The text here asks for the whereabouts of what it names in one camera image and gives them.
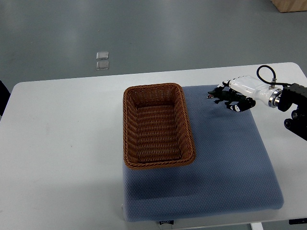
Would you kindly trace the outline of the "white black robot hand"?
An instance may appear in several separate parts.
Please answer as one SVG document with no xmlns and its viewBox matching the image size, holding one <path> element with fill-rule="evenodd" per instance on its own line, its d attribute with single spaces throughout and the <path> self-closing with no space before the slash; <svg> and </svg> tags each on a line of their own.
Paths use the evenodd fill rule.
<svg viewBox="0 0 307 230">
<path fill-rule="evenodd" d="M 282 92 L 281 89 L 268 86 L 252 76 L 242 76 L 223 81 L 217 88 L 224 91 L 232 89 L 238 94 L 245 96 L 245 99 L 240 102 L 232 102 L 230 105 L 226 105 L 226 108 L 235 112 L 243 112 L 254 107 L 256 101 L 262 101 L 265 105 L 272 108 L 277 107 L 278 98 Z"/>
</svg>

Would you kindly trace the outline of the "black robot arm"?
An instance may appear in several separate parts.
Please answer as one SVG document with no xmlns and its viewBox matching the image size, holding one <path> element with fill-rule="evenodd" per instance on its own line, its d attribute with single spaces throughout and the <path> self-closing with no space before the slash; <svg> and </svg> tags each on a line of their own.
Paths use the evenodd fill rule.
<svg viewBox="0 0 307 230">
<path fill-rule="evenodd" d="M 291 117 L 284 120 L 284 127 L 301 137 L 307 139 L 307 88 L 297 83 L 283 85 L 279 97 L 278 109 L 286 112 L 292 106 Z"/>
</svg>

